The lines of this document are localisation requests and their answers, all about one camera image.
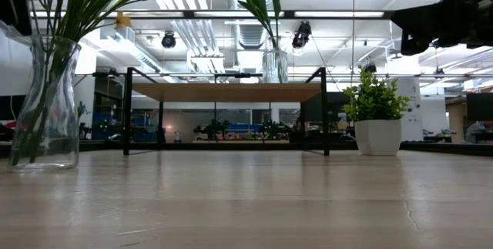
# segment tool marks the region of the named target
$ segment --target wooden table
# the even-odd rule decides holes
[[[0,171],[2,248],[491,248],[493,159],[81,153]]]

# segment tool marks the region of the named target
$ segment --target black metal table frame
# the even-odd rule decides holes
[[[130,127],[131,127],[131,115],[132,115],[132,78],[133,78],[133,73],[136,72],[140,74],[142,77],[148,79],[150,82],[154,82],[156,84],[159,84],[156,80],[153,78],[147,76],[145,73],[140,72],[138,69],[129,67],[127,68],[127,73],[125,77],[125,92],[124,92],[124,97],[123,97],[123,154],[125,156],[129,155],[130,151]],[[232,74],[215,74],[214,75],[214,82],[218,77],[230,77],[230,76],[235,76]],[[250,76],[261,76],[261,74],[251,74]],[[319,68],[315,73],[305,82],[309,83],[316,77],[320,77],[320,92],[322,94],[322,130],[324,132],[324,136],[322,139],[322,144],[324,148],[324,156],[328,156],[330,154],[330,144],[329,144],[329,119],[328,119],[328,113],[327,113],[327,108],[328,108],[328,101],[327,101],[327,70],[325,68]],[[161,144],[163,144],[163,102],[159,101],[159,119],[158,119],[158,124],[161,126],[158,126],[157,128],[157,145],[158,145],[158,150],[161,149]],[[305,113],[304,113],[304,104],[300,103],[300,121],[302,125],[302,133],[304,135],[305,133]],[[214,102],[214,118],[216,118],[216,102]]]

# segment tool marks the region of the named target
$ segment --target white planter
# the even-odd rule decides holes
[[[357,148],[367,156],[395,156],[401,145],[400,120],[365,120],[354,124]]]

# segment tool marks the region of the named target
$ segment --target ceiling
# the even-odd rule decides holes
[[[152,12],[170,8],[169,0],[167,3],[159,1],[150,0],[134,3],[128,5],[126,10]],[[212,10],[235,9],[235,5],[231,3],[233,2],[232,0],[172,1],[175,9],[194,9],[194,7]],[[438,1],[440,0],[281,0],[281,5],[283,10],[297,11],[352,11],[353,8],[355,10],[387,11],[427,5]],[[187,64],[187,56],[192,55],[192,53],[189,46],[184,42],[186,40],[183,40],[183,36],[176,30],[176,23],[181,22],[183,21],[159,18],[133,19],[132,30],[135,32],[135,43],[146,54],[159,62],[159,65],[166,72],[204,72],[203,69],[197,70],[196,67],[193,68],[193,66]],[[332,73],[349,74],[353,63],[357,65],[366,61],[374,62],[377,65],[378,72],[389,72],[387,68],[390,65],[389,63],[393,61],[391,59],[393,55],[389,53],[389,49],[399,50],[400,48],[401,30],[390,21],[313,19],[308,20],[308,22],[312,29],[312,36],[302,53],[293,53],[290,45],[293,33],[299,26],[300,20],[283,19],[279,24],[279,32],[282,37],[281,44],[288,54],[290,81],[304,81],[306,77],[293,75],[311,74],[321,66],[326,66]],[[236,41],[239,29],[235,23],[238,23],[238,21],[234,19],[210,20],[210,28],[215,36],[217,48],[220,56],[223,56],[223,60],[220,60],[221,67],[216,69],[216,72],[228,69],[254,68],[257,68],[257,72],[261,72],[259,67],[264,47],[261,47],[260,51],[241,48]],[[191,27],[185,27],[185,29],[191,30],[193,28],[193,31],[199,33],[200,42],[204,45],[207,44],[209,40],[202,37],[196,21],[191,21],[190,24]],[[102,30],[102,39],[97,42],[97,46],[100,48],[98,66],[109,66],[119,71],[125,71],[128,66],[141,66],[141,63],[135,57],[129,56],[125,48],[118,47],[111,40],[105,38],[105,36],[113,35],[114,31],[112,27],[106,27]],[[161,45],[161,39],[165,31],[175,32],[176,46],[172,49],[164,49]],[[493,64],[493,57],[488,55],[490,53],[488,50],[489,48],[470,50],[463,45],[448,49],[429,49],[418,56],[419,67],[417,69],[419,69],[419,72],[433,73],[437,66],[444,66],[452,67],[446,69],[446,72],[453,74],[475,71],[484,72],[484,67]],[[474,57],[472,59],[474,61],[459,63],[459,61],[470,59],[471,57]],[[415,72],[413,69],[408,69],[411,64],[408,64],[405,59],[406,57],[404,57],[404,61],[399,62],[400,73]],[[442,85],[454,85],[460,81],[460,79],[456,79]]]

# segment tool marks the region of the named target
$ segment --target clear glass vase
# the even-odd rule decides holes
[[[35,172],[76,167],[79,119],[72,78],[80,45],[53,36],[32,37],[34,76],[17,119],[8,165]]]
[[[279,46],[274,46],[262,55],[262,82],[287,83],[287,53]]]

